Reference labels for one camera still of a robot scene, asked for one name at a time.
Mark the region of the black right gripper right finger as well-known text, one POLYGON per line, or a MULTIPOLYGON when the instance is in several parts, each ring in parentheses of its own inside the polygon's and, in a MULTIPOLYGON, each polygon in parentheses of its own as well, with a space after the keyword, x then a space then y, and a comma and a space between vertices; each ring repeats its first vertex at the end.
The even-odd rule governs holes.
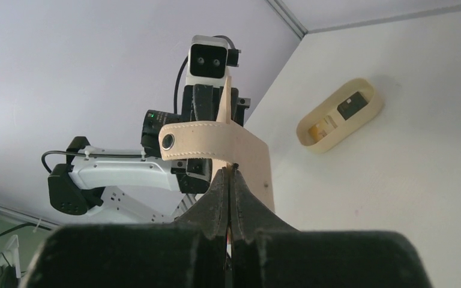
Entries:
POLYGON ((230 173, 234 287, 431 287, 411 242, 388 230, 300 231, 230 173))

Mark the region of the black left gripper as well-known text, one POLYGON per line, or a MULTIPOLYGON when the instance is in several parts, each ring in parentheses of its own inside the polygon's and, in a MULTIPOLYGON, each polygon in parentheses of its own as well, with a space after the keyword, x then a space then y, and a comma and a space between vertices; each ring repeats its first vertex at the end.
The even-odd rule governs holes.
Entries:
MULTIPOLYGON (((223 87, 187 85, 184 87, 181 114, 148 110, 143 120, 141 145, 147 156, 160 157, 160 129, 166 124, 193 121, 215 121, 223 87)), ((203 194, 209 189, 212 164, 209 159, 181 159, 171 164, 179 191, 184 194, 203 194)))

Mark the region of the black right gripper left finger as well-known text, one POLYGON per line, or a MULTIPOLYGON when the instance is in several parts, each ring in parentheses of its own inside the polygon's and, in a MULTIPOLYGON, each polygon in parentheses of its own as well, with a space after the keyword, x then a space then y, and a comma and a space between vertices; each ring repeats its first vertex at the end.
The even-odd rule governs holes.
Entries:
POLYGON ((40 246, 22 287, 229 287, 228 171, 164 224, 70 225, 40 246))

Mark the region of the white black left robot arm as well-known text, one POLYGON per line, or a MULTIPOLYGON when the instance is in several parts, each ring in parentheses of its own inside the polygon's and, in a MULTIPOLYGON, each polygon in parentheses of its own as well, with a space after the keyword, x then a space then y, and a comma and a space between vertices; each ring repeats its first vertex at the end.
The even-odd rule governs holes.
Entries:
POLYGON ((145 114, 142 149, 112 150, 92 146, 84 136, 75 137, 63 152, 64 163, 48 170, 51 207, 67 215, 101 215, 113 212, 118 221, 167 223, 194 205, 196 195, 209 189, 208 159, 162 160, 158 134, 167 124, 214 120, 223 90, 209 85, 187 85, 180 114, 149 110, 145 114), (171 214, 163 214, 126 195, 121 187, 139 186, 183 194, 171 214))

